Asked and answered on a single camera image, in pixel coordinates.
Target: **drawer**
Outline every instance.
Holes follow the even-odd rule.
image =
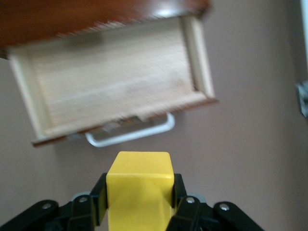
[[[34,145],[216,101],[198,14],[116,25],[7,52]]]

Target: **dark wood cabinet top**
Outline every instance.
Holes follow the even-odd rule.
[[[190,13],[208,0],[1,0],[0,48]]]

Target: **wood grain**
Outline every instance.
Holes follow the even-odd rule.
[[[1,0],[0,48],[207,8],[208,0]]]
[[[191,17],[9,49],[37,137],[62,136],[118,118],[147,118],[212,99],[203,90],[204,84],[212,87],[208,71],[199,76],[206,83],[194,85],[198,76],[192,75],[187,55],[192,45],[187,46],[183,31],[201,25],[189,23]]]
[[[204,101],[199,102],[199,103],[188,103],[188,104],[184,105],[183,107],[179,107],[175,110],[170,111],[170,113],[175,115],[175,114],[181,113],[183,111],[192,110],[196,107],[205,106],[205,105],[209,105],[209,104],[213,104],[213,103],[219,103],[219,101],[216,100],[216,99],[207,99],[207,100],[204,100]],[[152,115],[149,118],[146,118],[145,121],[159,119],[159,118],[164,117],[165,115],[166,115],[165,113],[155,114],[155,115]],[[104,126],[105,126],[105,124],[102,124],[100,126],[94,126],[94,127],[88,128],[88,129],[80,130],[80,131],[77,131],[73,135],[76,135],[77,137],[81,138],[81,137],[84,137],[85,133],[87,133],[87,132],[97,133],[97,132],[104,131]],[[55,137],[51,137],[51,138],[47,138],[47,139],[35,140],[35,141],[32,141],[31,143],[34,147],[41,147],[41,146],[46,145],[46,144],[51,144],[51,143],[55,143],[55,142],[62,142],[62,141],[70,141],[72,139],[74,139],[74,138],[72,138],[72,135],[64,135],[64,136],[55,136]]]

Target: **metal bracket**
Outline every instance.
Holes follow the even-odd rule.
[[[308,81],[296,84],[299,110],[308,118]]]

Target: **open drawer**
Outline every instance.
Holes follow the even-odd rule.
[[[8,48],[34,145],[215,101],[198,15]]]

